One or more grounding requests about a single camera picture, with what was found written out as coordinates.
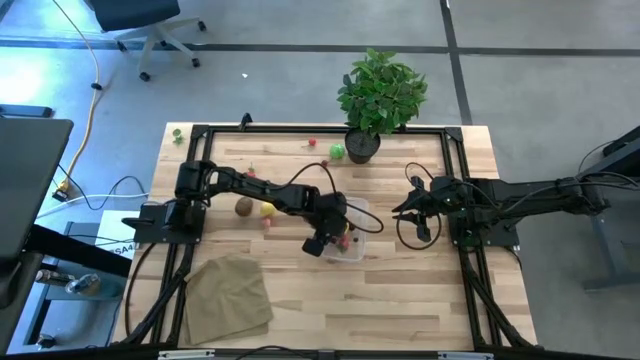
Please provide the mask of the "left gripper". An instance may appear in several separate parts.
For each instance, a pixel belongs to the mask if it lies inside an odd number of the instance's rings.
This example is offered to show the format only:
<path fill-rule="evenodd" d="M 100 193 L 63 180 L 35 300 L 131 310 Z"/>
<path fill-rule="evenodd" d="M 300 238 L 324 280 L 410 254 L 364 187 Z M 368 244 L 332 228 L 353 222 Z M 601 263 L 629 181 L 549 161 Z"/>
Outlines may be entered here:
<path fill-rule="evenodd" d="M 302 250 L 314 257 L 320 257 L 327 245 L 341 240 L 349 228 L 346 198 L 342 193 L 314 195 L 301 217 L 314 231 L 304 241 Z"/>

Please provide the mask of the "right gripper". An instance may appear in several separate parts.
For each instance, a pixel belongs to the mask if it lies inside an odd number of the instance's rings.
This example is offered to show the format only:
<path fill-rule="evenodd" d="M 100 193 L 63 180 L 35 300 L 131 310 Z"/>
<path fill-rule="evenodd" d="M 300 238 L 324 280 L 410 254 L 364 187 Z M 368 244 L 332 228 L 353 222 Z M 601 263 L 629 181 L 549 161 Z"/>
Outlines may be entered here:
<path fill-rule="evenodd" d="M 459 179 L 450 176 L 434 177 L 428 188 L 418 176 L 412 176 L 410 183 L 415 188 L 415 196 L 396 206 L 393 212 L 416 210 L 417 213 L 399 214 L 398 220 L 415 223 L 418 239 L 428 243 L 432 241 L 432 236 L 427 219 L 460 211 L 466 205 L 467 192 Z"/>

